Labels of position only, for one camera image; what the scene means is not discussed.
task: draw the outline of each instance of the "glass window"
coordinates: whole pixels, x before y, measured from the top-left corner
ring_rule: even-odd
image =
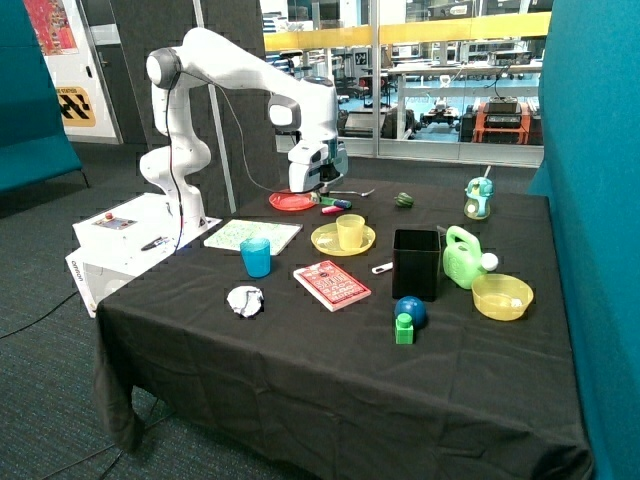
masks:
[[[538,85],[552,0],[261,4],[276,17],[276,33],[265,27],[268,59],[334,82],[350,155],[540,163]],[[282,58],[288,50],[301,53]]]

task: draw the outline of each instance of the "yellow plate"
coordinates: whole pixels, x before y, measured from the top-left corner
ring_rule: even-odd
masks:
[[[364,233],[362,234],[362,245],[360,248],[342,250],[340,248],[340,243],[338,242],[338,227],[335,223],[323,225],[311,234],[311,242],[313,245],[322,253],[333,255],[334,257],[349,257],[351,255],[358,255],[359,253],[366,252],[371,248],[375,239],[376,232],[365,225]]]

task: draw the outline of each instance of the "teal panel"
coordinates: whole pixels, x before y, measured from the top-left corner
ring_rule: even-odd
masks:
[[[61,134],[9,145],[0,148],[0,192],[81,168],[73,147]]]
[[[555,2],[541,105],[544,168],[598,478],[640,472],[640,73],[637,3]]]
[[[82,168],[22,0],[0,0],[0,192]]]
[[[38,46],[23,0],[0,0],[0,49]]]

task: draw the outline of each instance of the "yellow sign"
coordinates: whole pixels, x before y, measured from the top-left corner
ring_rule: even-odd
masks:
[[[94,127],[96,117],[86,90],[81,87],[56,88],[58,103],[65,127]]]
[[[380,25],[380,44],[546,36],[550,21],[551,12],[542,12]],[[264,36],[264,46],[267,52],[310,50],[371,45],[371,39],[371,27],[367,25],[303,32],[269,33]]]

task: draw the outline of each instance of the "blue ball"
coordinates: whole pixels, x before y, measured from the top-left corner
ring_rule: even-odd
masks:
[[[427,309],[422,300],[417,297],[402,297],[398,300],[393,311],[394,318],[397,318],[401,313],[411,315],[414,328],[422,328],[427,323]]]

